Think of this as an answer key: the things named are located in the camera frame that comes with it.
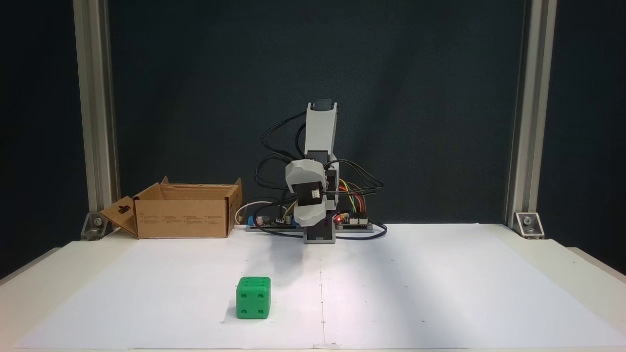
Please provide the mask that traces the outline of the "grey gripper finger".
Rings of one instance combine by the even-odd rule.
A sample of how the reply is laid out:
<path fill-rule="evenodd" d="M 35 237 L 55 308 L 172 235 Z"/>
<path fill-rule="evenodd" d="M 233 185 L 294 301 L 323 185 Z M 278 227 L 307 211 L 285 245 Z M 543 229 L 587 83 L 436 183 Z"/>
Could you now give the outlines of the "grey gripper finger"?
<path fill-rule="evenodd" d="M 291 193 L 295 193 L 295 185 L 312 182 L 319 182 L 321 189 L 326 190 L 326 170 L 322 163 L 313 159 L 300 159 L 286 166 L 286 184 Z"/>
<path fill-rule="evenodd" d="M 320 221 L 324 220 L 327 215 L 326 201 L 313 205 L 300 205 L 300 202 L 296 202 L 294 206 L 294 219 L 300 225 L 300 227 L 315 226 Z"/>

